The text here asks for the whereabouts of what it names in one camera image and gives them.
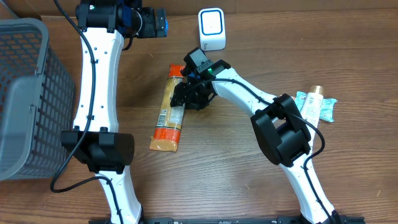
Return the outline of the teal wipes packet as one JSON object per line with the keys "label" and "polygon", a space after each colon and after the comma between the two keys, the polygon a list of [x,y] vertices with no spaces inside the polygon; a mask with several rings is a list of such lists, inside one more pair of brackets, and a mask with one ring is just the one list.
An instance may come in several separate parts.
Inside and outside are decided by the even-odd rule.
{"label": "teal wipes packet", "polygon": [[[306,97],[307,97],[307,94],[302,91],[298,91],[296,94],[295,104],[297,105],[297,107],[300,111],[302,110],[302,108],[304,106]],[[336,102],[337,102],[337,100],[334,98],[324,98],[322,100],[322,105],[320,107],[320,119],[321,120],[324,120],[329,123],[334,122],[333,109],[334,109]]]}

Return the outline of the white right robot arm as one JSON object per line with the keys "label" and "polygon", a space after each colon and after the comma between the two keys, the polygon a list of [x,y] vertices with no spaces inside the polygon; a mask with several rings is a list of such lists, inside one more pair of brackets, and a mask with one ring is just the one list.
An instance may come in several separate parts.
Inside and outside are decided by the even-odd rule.
{"label": "white right robot arm", "polygon": [[314,152],[310,143],[319,136],[324,146],[325,138],[303,118],[294,99],[288,94],[274,96],[256,88],[230,64],[211,61],[198,47],[185,56],[184,62],[181,73],[186,81],[175,87],[170,105],[202,110],[220,96],[238,106],[250,117],[262,153],[284,170],[299,201],[302,221],[342,223],[313,168],[312,159],[322,149]]}

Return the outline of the white tube gold cap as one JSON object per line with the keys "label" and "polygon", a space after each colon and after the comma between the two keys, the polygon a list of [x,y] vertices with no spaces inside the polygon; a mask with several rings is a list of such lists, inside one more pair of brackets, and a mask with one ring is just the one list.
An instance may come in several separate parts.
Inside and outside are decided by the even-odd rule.
{"label": "white tube gold cap", "polygon": [[317,127],[320,119],[321,105],[323,101],[323,87],[314,85],[307,93],[301,114],[314,127]]}

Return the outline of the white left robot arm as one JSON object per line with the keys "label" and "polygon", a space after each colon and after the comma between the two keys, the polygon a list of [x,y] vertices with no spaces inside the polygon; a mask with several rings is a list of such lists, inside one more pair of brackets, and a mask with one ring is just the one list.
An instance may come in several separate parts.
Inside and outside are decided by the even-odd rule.
{"label": "white left robot arm", "polygon": [[119,59],[133,39],[166,37],[165,9],[144,7],[142,1],[81,0],[75,10],[82,47],[78,110],[62,146],[94,174],[111,210],[105,223],[143,223],[143,207],[132,184],[132,134],[119,132],[116,95]]}

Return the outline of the red spaghetti packet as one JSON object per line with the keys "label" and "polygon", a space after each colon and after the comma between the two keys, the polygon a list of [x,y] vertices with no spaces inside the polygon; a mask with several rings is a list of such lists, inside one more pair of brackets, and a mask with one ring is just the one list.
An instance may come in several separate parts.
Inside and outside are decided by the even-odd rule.
{"label": "red spaghetti packet", "polygon": [[185,105],[171,107],[170,103],[175,87],[183,81],[183,75],[180,73],[183,69],[183,65],[170,66],[150,150],[176,152],[178,149]]}

